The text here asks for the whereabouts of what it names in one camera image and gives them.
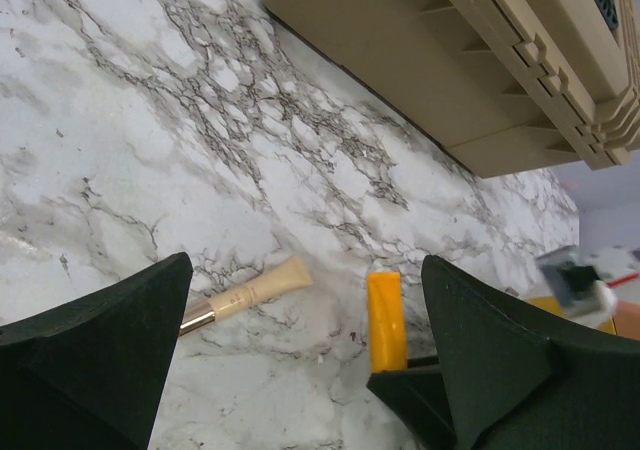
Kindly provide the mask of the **white round makeup organizer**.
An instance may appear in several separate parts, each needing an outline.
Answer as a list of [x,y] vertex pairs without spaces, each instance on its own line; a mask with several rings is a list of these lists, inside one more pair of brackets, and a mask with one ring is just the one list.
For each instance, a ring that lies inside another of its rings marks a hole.
[[602,333],[639,340],[639,305],[618,300],[609,313],[595,312],[571,316],[554,297],[537,297],[528,303],[553,315]]

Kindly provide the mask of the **beige concealer tube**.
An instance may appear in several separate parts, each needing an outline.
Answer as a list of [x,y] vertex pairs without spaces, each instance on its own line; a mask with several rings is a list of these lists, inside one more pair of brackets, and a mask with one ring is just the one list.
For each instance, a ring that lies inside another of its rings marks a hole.
[[304,261],[298,256],[291,257],[242,285],[189,306],[180,325],[179,336],[312,284],[313,279]]

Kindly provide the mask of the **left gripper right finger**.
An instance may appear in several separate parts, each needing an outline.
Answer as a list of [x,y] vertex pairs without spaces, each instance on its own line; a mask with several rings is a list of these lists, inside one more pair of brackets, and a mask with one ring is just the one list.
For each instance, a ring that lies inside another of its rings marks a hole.
[[639,343],[551,314],[438,256],[421,281],[432,357],[368,389],[428,449],[635,449]]

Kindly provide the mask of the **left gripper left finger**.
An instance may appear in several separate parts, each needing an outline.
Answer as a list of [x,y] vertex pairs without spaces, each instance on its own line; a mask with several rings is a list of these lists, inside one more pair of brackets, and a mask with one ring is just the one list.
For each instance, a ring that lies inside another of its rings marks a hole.
[[177,253],[2,326],[2,448],[147,448],[192,274]]

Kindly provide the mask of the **orange white cream tube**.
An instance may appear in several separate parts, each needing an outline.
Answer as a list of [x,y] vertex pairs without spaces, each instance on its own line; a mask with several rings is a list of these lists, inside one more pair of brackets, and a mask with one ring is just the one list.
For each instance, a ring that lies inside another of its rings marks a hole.
[[367,310],[371,372],[407,369],[407,334],[398,272],[367,276]]

